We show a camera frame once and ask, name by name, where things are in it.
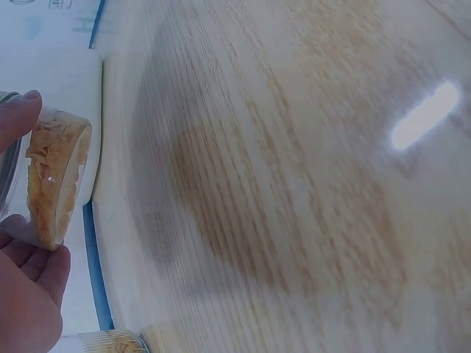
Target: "hand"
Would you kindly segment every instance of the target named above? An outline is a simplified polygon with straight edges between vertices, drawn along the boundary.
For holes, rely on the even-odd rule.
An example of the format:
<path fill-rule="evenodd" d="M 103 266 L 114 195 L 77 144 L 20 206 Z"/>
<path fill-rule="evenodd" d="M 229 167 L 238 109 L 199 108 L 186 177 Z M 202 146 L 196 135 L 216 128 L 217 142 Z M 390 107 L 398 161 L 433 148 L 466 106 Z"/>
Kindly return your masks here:
<path fill-rule="evenodd" d="M 37 91 L 0 105 L 0 153 L 32 130 L 41 107 Z M 56 344 L 69 272 L 66 247 L 48 252 L 0 233 L 0 352 L 45 353 Z"/>

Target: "wooden table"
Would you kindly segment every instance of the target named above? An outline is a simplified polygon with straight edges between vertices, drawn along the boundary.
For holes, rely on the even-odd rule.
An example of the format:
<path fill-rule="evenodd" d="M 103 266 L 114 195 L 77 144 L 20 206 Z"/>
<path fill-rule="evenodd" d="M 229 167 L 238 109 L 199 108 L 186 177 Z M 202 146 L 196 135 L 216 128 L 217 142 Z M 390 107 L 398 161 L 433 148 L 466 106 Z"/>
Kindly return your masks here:
<path fill-rule="evenodd" d="M 117 327 L 154 353 L 470 350 L 468 0 L 119 13 L 94 194 Z"/>

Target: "plastic jar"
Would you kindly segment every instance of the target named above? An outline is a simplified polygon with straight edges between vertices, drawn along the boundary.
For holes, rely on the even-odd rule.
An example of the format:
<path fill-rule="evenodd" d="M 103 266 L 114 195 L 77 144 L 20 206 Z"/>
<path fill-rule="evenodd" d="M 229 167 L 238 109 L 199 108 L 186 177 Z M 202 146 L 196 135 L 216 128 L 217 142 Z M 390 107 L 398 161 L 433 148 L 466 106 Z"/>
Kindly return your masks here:
<path fill-rule="evenodd" d="M 20 97 L 0 92 L 0 104 Z M 43 105 L 35 128 L 0 154 L 0 231 L 51 251 L 62 244 L 90 141 L 88 120 Z"/>
<path fill-rule="evenodd" d="M 62 336 L 50 353 L 150 353 L 142 338 L 134 332 L 110 331 Z"/>

